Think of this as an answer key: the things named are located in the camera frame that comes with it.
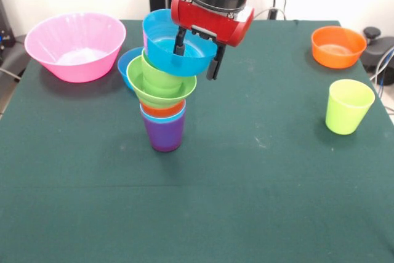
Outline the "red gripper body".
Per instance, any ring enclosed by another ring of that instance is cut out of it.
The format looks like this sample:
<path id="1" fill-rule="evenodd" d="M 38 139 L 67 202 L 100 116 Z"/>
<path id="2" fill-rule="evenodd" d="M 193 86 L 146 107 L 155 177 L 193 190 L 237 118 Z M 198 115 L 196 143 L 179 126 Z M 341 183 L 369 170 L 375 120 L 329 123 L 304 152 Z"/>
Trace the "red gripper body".
<path id="1" fill-rule="evenodd" d="M 254 9 L 244 6 L 238 12 L 217 12 L 195 0 L 172 0 L 171 17 L 182 28 L 204 33 L 219 43 L 236 47 L 253 21 Z"/>

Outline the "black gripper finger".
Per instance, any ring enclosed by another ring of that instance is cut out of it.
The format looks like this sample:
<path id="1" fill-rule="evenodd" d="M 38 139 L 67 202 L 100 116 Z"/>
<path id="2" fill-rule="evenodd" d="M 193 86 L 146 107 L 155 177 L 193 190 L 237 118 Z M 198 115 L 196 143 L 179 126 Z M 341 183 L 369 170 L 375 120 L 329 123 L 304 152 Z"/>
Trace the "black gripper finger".
<path id="1" fill-rule="evenodd" d="M 184 38 L 186 34 L 186 29 L 183 27 L 179 27 L 178 32 L 175 37 L 175 44 L 173 53 L 176 55 L 184 55 L 185 45 L 184 45 Z"/>
<path id="2" fill-rule="evenodd" d="M 211 60 L 210 65 L 207 69 L 206 78 L 208 80 L 216 80 L 217 75 L 220 70 L 220 66 L 222 63 L 223 56 L 225 54 L 226 45 L 217 42 L 217 52 L 215 57 Z"/>

